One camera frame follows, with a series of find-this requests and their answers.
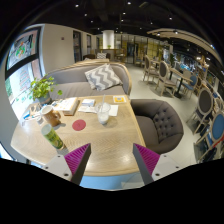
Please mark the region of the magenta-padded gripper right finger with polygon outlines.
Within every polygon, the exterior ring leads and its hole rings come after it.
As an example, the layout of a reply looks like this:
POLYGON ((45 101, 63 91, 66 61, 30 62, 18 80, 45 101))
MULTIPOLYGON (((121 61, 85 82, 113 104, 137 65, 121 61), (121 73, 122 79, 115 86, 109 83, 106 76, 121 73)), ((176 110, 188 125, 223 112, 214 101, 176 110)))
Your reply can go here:
POLYGON ((167 154, 159 155, 136 143, 133 144, 133 155, 145 185, 181 169, 167 154))

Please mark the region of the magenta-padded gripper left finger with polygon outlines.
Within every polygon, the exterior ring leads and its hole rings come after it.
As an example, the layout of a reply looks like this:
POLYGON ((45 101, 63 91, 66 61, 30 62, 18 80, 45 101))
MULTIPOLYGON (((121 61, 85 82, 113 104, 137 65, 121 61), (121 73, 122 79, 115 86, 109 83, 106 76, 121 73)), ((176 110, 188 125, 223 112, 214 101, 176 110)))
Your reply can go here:
POLYGON ((56 155, 43 169, 76 185, 79 185, 88 159, 91 155, 91 144, 85 144, 67 155, 56 155))

